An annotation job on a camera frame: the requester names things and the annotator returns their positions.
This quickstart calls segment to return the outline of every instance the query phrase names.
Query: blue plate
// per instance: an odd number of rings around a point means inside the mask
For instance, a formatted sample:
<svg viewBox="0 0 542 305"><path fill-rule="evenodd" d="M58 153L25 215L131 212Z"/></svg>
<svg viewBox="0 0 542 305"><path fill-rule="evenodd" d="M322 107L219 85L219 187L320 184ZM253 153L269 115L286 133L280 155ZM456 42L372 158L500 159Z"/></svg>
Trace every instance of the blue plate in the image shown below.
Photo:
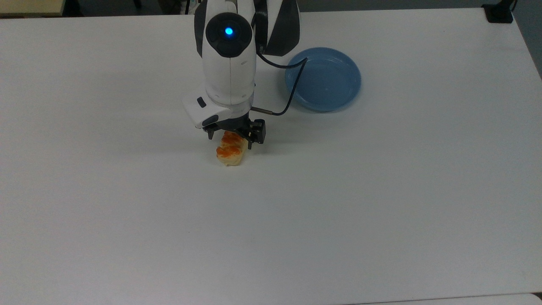
<svg viewBox="0 0 542 305"><path fill-rule="evenodd" d="M334 111L350 104L362 86L358 66L346 54L330 48L311 48L290 61L293 65L308 58L294 98L316 111ZM300 67L286 70L286 86L292 91Z"/></svg>

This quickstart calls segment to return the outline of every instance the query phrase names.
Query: bread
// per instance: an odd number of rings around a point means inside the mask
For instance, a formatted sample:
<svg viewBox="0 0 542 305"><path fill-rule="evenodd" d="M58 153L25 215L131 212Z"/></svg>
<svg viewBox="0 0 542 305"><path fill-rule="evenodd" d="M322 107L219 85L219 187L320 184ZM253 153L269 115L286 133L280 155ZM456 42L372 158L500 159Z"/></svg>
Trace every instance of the bread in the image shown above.
<svg viewBox="0 0 542 305"><path fill-rule="evenodd" d="M247 148L246 139L234 132L225 131L220 146L216 148L216 158L226 166L239 165Z"/></svg>

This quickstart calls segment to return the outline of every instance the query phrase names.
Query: table surface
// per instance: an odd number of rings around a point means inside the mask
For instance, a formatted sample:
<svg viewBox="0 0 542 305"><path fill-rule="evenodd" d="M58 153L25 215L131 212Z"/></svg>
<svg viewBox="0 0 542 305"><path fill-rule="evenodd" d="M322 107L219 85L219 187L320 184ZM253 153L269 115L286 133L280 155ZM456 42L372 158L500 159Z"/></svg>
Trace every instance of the table surface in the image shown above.
<svg viewBox="0 0 542 305"><path fill-rule="evenodd" d="M363 87L239 167L180 98L191 16L0 20L0 301L351 304L542 290L542 81L481 9L302 14ZM255 106L284 71L258 62Z"/></svg>
<svg viewBox="0 0 542 305"><path fill-rule="evenodd" d="M66 0L0 0L0 16L61 16Z"/></svg>

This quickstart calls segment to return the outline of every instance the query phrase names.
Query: floor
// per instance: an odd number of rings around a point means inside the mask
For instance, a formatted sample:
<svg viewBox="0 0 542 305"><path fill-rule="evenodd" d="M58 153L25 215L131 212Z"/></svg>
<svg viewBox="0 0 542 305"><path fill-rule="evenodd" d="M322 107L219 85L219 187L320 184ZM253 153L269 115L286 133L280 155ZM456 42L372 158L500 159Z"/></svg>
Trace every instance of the floor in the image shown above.
<svg viewBox="0 0 542 305"><path fill-rule="evenodd" d="M498 0L298 0L301 11L479 8ZM176 0L79 0L84 16L162 15L181 11ZM542 0L518 0L514 17L542 78Z"/></svg>

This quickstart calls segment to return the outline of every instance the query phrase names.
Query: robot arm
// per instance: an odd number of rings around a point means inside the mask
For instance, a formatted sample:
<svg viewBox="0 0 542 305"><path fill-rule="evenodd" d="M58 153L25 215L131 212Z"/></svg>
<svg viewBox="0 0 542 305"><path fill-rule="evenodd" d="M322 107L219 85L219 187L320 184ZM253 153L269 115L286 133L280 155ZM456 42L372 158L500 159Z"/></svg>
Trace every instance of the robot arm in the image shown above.
<svg viewBox="0 0 542 305"><path fill-rule="evenodd" d="M219 129L263 143L264 120L252 122L256 50L284 55L299 42L295 0L207 0L196 10L194 30L204 82L183 98L197 128L212 138Z"/></svg>

